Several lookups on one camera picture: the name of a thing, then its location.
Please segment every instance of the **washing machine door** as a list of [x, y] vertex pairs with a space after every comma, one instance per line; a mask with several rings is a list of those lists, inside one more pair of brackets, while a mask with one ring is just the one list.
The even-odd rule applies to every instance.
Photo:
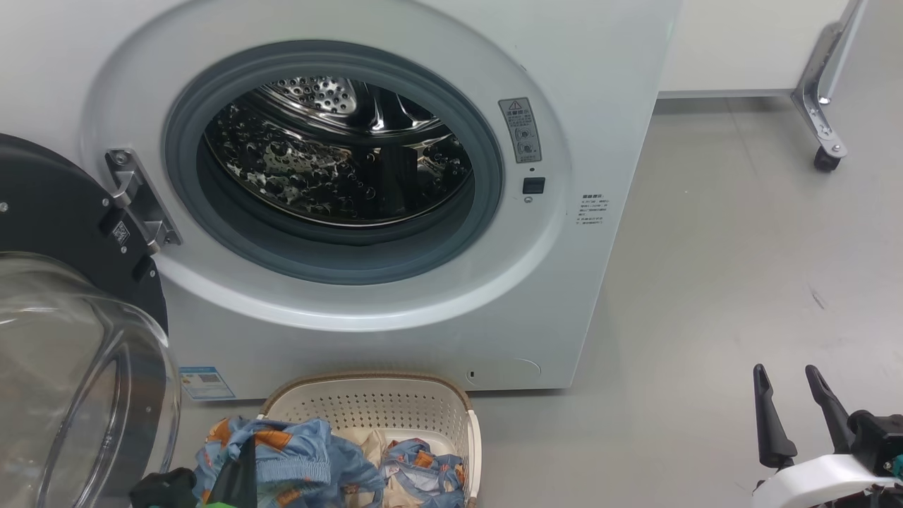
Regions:
[[0, 136], [0, 168], [3, 506], [127, 507], [179, 421], [155, 265], [62, 157]]

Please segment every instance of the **warning label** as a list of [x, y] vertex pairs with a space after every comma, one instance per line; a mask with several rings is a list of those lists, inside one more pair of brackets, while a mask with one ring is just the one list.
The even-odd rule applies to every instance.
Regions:
[[609, 200], [604, 194], [583, 194], [577, 210], [577, 225], [602, 224], [605, 212], [609, 210]]
[[504, 99], [498, 102], [498, 106], [505, 115], [517, 163], [535, 163], [543, 160], [543, 150], [539, 145], [539, 134], [530, 101], [526, 97]]
[[179, 377], [182, 388], [192, 400], [234, 399], [216, 367], [181, 367]]

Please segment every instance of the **metal table leg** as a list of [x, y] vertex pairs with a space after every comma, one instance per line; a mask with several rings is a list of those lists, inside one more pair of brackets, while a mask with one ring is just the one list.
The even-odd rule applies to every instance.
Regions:
[[[819, 95], [819, 88], [823, 84], [823, 79], [830, 81], [833, 78], [825, 76], [825, 69], [828, 67], [829, 61], [843, 51], [841, 45], [843, 35], [851, 28], [865, 3], [866, 0], [850, 0], [842, 19], [825, 26], [812, 52], [812, 57], [805, 66], [803, 76], [792, 94], [794, 104], [802, 113], [806, 124], [815, 134], [818, 142], [821, 143], [814, 160], [815, 168], [820, 171], [836, 169], [841, 159], [847, 155], [847, 148], [824, 115], [822, 105], [827, 105], [831, 100], [823, 101]], [[851, 40], [848, 38], [845, 42], [849, 44]]]

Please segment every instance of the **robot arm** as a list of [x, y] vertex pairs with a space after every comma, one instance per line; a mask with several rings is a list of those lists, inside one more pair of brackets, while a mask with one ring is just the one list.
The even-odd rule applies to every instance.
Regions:
[[813, 365], [805, 368], [813, 398], [822, 407], [834, 446], [832, 455], [794, 465], [796, 445], [787, 438], [771, 400], [761, 364], [753, 369], [759, 462], [777, 472], [752, 493], [753, 508], [808, 508], [831, 504], [903, 506], [903, 416], [847, 415]]

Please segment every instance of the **metal hinge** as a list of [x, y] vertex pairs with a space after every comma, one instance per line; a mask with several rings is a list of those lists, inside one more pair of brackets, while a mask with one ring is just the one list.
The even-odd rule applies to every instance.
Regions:
[[162, 245], [181, 245], [182, 236], [163, 208], [135, 152], [127, 148], [109, 150], [105, 159], [116, 184], [113, 203], [126, 210], [138, 225], [151, 254], [160, 252]]

